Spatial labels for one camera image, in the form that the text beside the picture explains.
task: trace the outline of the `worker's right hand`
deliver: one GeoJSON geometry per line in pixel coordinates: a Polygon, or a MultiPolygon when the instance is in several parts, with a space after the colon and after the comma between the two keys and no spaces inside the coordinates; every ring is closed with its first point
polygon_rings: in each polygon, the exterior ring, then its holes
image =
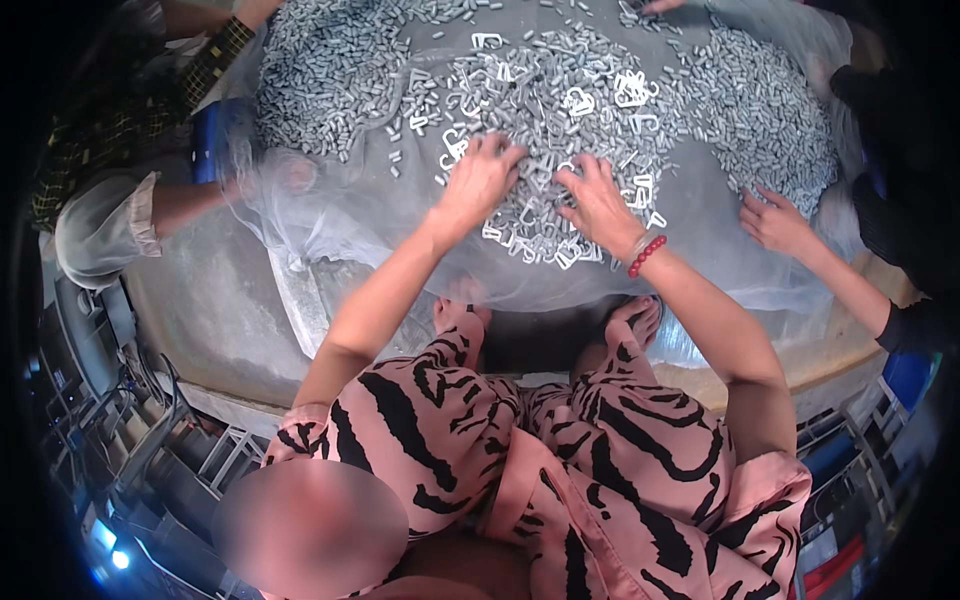
{"type": "Polygon", "coordinates": [[[740,226],[760,246],[801,258],[814,248],[817,235],[804,216],[789,200],[776,192],[756,187],[756,191],[770,203],[764,204],[743,188],[743,207],[740,208],[740,226]]]}
{"type": "Polygon", "coordinates": [[[450,172],[450,183],[432,211],[457,241],[489,218],[514,186],[517,162],[525,146],[511,144],[503,133],[474,137],[450,172]]]}
{"type": "Polygon", "coordinates": [[[613,183],[610,162],[605,158],[598,161],[593,155],[579,155],[573,162],[584,170],[582,178],[569,169],[561,169],[553,174],[553,179],[570,190],[577,207],[561,206],[557,211],[588,240],[629,263],[635,258],[632,254],[646,229],[630,212],[613,183]]]}

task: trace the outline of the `black sleeve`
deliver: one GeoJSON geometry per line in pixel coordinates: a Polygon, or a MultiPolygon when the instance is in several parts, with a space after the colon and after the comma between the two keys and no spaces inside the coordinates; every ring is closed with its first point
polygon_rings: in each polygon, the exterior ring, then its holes
{"type": "Polygon", "coordinates": [[[890,303],[890,319],[876,342],[891,354],[942,352],[957,345],[960,322],[944,300],[920,300],[906,308],[890,303]]]}

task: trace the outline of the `electrical cable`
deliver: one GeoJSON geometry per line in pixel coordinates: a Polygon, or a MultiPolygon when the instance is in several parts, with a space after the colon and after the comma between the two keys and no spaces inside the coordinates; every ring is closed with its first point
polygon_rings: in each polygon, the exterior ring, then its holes
{"type": "Polygon", "coordinates": [[[128,390],[127,388],[123,388],[123,387],[117,386],[116,388],[113,389],[113,391],[114,391],[114,392],[126,392],[126,393],[130,394],[130,397],[127,399],[127,403],[124,404],[123,409],[122,409],[122,410],[120,411],[120,413],[117,415],[117,420],[116,420],[116,422],[115,422],[115,423],[113,424],[113,426],[110,428],[110,432],[107,434],[107,439],[108,439],[108,440],[112,440],[112,439],[113,439],[113,434],[114,434],[114,433],[116,432],[116,430],[117,430],[117,425],[119,425],[119,424],[120,424],[120,421],[123,420],[123,415],[124,415],[124,413],[127,412],[127,409],[130,408],[130,406],[131,406],[131,404],[133,403],[133,401],[138,399],[138,398],[136,397],[136,394],[133,393],[133,390],[128,390]]]}

